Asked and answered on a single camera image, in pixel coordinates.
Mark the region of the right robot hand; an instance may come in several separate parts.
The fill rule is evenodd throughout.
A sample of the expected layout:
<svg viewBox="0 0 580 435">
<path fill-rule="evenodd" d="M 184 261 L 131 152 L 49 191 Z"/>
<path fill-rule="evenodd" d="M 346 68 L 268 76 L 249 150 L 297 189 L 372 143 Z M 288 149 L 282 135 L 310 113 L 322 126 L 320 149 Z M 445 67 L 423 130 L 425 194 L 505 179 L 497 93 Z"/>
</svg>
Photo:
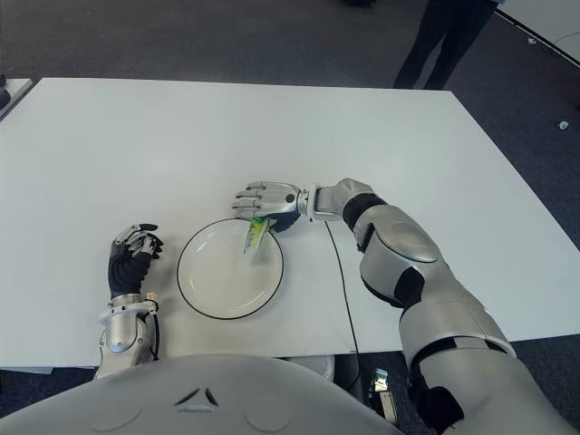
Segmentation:
<svg viewBox="0 0 580 435">
<path fill-rule="evenodd" d="M 257 181 L 235 195 L 232 209 L 237 218 L 267 218 L 270 228 L 281 233 L 301 217 L 300 188 L 283 182 Z"/>
</svg>

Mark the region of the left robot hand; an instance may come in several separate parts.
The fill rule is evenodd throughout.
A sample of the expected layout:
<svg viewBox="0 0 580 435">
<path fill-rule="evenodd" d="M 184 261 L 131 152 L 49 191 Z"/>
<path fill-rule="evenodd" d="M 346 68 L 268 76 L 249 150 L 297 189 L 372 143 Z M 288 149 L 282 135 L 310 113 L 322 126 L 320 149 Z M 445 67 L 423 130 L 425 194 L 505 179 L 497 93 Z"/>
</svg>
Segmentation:
<svg viewBox="0 0 580 435">
<path fill-rule="evenodd" d="M 154 224 L 134 224 L 123 229 L 111 242 L 108 284 L 111 299 L 139 295 L 150 263 L 160 258 L 163 242 Z"/>
</svg>

